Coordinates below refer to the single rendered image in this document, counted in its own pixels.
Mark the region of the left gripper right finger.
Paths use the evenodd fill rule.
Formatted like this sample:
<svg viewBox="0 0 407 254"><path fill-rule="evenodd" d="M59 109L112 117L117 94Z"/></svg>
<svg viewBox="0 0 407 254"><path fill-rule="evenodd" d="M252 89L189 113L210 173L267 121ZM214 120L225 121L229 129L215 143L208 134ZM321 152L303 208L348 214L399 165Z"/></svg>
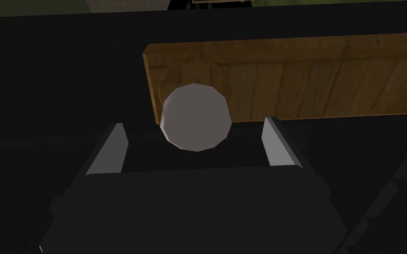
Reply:
<svg viewBox="0 0 407 254"><path fill-rule="evenodd" d="M271 166L296 165L303 168L300 149L276 117L264 119L261 139Z"/></svg>

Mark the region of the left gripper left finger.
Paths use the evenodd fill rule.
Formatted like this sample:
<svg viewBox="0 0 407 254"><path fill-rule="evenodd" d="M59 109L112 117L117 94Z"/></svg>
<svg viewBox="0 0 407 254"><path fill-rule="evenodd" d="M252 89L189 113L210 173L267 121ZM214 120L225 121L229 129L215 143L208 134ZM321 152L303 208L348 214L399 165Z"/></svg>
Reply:
<svg viewBox="0 0 407 254"><path fill-rule="evenodd" d="M91 160L86 175L120 173L124 164L128 139L123 123L112 127L108 137L104 140L94 159Z"/></svg>

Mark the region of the brown wooden drawer front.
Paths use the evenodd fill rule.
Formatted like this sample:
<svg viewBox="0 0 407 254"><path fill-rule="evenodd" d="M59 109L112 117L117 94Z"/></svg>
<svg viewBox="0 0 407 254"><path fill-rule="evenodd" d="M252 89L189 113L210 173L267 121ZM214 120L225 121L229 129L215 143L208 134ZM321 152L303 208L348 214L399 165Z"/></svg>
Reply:
<svg viewBox="0 0 407 254"><path fill-rule="evenodd" d="M407 114L407 33L149 44L143 60L157 123L190 83L235 123Z"/></svg>

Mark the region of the grey ball knob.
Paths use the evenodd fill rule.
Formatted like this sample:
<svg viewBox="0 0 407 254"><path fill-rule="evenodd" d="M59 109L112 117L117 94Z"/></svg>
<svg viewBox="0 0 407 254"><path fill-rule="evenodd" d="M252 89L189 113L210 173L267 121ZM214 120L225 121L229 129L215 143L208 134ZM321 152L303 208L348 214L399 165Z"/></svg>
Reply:
<svg viewBox="0 0 407 254"><path fill-rule="evenodd" d="M215 88L192 83L164 101L160 128L179 149L200 152L224 141L232 125L225 97Z"/></svg>

